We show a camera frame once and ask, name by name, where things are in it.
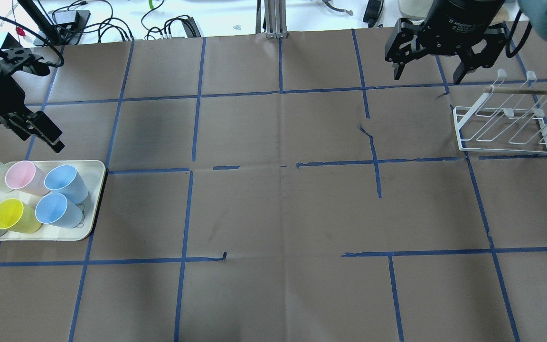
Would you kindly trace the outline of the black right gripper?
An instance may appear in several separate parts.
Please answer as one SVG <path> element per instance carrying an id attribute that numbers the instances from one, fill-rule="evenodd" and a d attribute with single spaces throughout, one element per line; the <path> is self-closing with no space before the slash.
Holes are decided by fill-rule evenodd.
<path id="1" fill-rule="evenodd" d="M 503 0 L 434 0 L 420 24 L 398 19 L 385 47 L 394 80 L 400 80 L 408 62 L 424 56 L 459 56 L 454 85 L 478 65 L 493 65 L 507 42 L 503 25 L 492 24 L 503 4 Z"/>

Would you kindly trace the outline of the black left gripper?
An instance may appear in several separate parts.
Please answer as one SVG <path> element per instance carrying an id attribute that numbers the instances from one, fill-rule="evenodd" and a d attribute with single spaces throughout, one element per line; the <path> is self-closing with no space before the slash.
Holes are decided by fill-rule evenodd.
<path id="1" fill-rule="evenodd" d="M 62 131 L 44 111 L 32 111 L 25 105 L 24 90 L 10 76 L 0 78 L 0 125 L 23 141 L 31 136 L 44 141 L 54 152 L 65 148 Z"/>

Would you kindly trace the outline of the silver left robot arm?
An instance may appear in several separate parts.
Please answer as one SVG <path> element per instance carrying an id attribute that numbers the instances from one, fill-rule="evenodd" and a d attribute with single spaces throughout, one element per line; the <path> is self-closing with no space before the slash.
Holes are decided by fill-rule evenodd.
<path id="1" fill-rule="evenodd" d="M 18 71 L 47 76 L 53 65 L 28 48 L 0 49 L 0 125 L 24 141 L 36 136 L 59 153 L 65 147 L 60 139 L 62 131 L 45 112 L 28 109 L 26 93 L 13 78 Z"/>

